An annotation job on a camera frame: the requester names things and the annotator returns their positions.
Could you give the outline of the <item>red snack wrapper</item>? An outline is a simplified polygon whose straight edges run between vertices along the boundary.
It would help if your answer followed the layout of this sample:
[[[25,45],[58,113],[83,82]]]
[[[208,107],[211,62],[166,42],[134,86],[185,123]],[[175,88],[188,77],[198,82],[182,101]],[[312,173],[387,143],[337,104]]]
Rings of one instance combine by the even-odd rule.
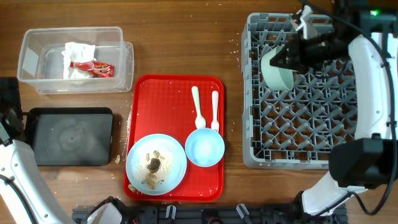
[[[101,78],[114,77],[114,65],[96,60],[89,62],[70,62],[70,67],[77,68]]]

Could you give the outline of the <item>white napkin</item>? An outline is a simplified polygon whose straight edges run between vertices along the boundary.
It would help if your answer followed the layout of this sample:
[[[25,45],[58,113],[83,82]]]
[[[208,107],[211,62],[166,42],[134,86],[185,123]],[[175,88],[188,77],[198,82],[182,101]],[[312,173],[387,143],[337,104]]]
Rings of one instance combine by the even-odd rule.
[[[89,62],[94,60],[95,45],[67,42],[63,55],[63,79],[89,79],[93,75],[70,67],[70,62]]]

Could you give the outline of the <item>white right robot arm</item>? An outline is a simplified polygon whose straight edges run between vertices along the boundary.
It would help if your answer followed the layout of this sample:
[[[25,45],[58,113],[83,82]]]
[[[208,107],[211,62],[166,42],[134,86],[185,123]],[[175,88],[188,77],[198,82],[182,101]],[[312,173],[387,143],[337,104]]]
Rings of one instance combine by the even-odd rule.
[[[385,204],[397,179],[397,11],[381,1],[335,1],[333,31],[319,34],[310,21],[317,7],[308,1],[291,17],[292,40],[261,58],[268,74],[282,68],[306,72],[327,61],[349,57],[357,95],[354,140],[332,148],[328,172],[300,192],[291,214],[307,221],[330,216],[334,209],[367,190],[385,186],[369,215]]]

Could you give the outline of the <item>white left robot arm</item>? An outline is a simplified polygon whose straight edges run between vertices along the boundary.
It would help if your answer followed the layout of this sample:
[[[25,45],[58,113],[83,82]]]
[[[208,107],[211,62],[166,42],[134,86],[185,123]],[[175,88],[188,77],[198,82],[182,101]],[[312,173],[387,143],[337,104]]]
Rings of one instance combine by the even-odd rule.
[[[16,223],[73,223],[37,167],[31,147],[1,126],[1,197]]]

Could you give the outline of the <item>green bowl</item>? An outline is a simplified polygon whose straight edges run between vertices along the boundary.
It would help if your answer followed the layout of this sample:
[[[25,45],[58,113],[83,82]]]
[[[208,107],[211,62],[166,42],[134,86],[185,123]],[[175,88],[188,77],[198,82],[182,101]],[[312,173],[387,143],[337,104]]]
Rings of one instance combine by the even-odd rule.
[[[286,68],[279,68],[270,64],[271,58],[282,50],[282,46],[277,46],[262,56],[260,68],[262,77],[269,89],[274,91],[291,90],[294,87],[293,71]]]

